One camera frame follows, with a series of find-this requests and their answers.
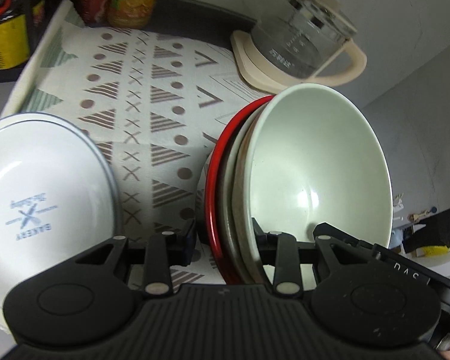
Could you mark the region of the glass electric kettle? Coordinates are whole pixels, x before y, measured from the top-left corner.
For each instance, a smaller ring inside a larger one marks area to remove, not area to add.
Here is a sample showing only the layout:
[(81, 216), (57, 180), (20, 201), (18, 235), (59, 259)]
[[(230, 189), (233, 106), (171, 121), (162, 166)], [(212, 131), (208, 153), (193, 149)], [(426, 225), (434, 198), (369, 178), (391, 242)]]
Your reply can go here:
[(305, 79), (356, 33), (336, 0), (273, 0), (251, 30), (251, 39), (276, 68)]

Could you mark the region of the pale green bowl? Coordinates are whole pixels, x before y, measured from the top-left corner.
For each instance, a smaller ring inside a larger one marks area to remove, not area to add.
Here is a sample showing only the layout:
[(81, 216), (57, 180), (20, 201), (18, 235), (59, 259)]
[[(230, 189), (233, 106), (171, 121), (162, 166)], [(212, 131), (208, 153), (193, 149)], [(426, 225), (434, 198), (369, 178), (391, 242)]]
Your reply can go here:
[(311, 242), (321, 223), (387, 245), (393, 197), (385, 155), (362, 112), (324, 85), (274, 96), (255, 119), (244, 161), (244, 208), (265, 233)]

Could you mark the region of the patterned white table cloth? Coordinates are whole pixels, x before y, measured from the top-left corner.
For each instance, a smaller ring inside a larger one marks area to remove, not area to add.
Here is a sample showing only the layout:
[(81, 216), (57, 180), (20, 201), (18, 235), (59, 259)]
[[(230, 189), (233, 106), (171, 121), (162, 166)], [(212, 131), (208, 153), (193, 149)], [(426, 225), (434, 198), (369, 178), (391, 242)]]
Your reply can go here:
[(118, 186), (118, 234), (142, 241), (177, 231), (193, 216), (206, 157), (235, 113), (260, 96), (242, 80), (229, 49), (90, 28), (63, 0), (0, 120), (45, 113), (85, 133)]

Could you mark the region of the small white Bakery plate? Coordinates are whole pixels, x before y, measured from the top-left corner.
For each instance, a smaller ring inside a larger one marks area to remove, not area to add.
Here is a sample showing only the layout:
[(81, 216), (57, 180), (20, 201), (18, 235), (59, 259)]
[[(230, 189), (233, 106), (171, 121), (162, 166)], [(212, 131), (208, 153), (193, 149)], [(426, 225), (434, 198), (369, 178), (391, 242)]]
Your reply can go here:
[(119, 227), (111, 166), (85, 133), (45, 113), (0, 120), (0, 309), (15, 285)]

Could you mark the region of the beige bowl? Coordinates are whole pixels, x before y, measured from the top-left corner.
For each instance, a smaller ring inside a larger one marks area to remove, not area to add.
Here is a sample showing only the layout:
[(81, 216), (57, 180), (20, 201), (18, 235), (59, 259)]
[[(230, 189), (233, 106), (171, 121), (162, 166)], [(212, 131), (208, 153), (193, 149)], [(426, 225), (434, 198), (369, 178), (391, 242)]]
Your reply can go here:
[(225, 151), (218, 182), (218, 222), (226, 252), (244, 283), (268, 285), (270, 280), (260, 262), (257, 242), (247, 228), (250, 221), (245, 218), (243, 186), (250, 130), (264, 108), (261, 106), (249, 116)]

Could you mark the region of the red rimmed black bowl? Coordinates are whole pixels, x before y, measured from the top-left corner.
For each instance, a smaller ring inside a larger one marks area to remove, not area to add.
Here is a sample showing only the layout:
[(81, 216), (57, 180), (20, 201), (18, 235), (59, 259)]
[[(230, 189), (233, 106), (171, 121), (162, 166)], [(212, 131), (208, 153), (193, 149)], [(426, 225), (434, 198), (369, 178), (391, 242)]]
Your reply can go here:
[(233, 266), (232, 259), (226, 252), (218, 226), (218, 182), (223, 157), (230, 141), (236, 136), (249, 116), (257, 111), (258, 108), (267, 104), (273, 97), (273, 95), (261, 97), (239, 110), (221, 132), (212, 153), (209, 155), (209, 167), (206, 173), (203, 197), (205, 230), (218, 271), (226, 284), (243, 284), (244, 281), (241, 279), (238, 271)]

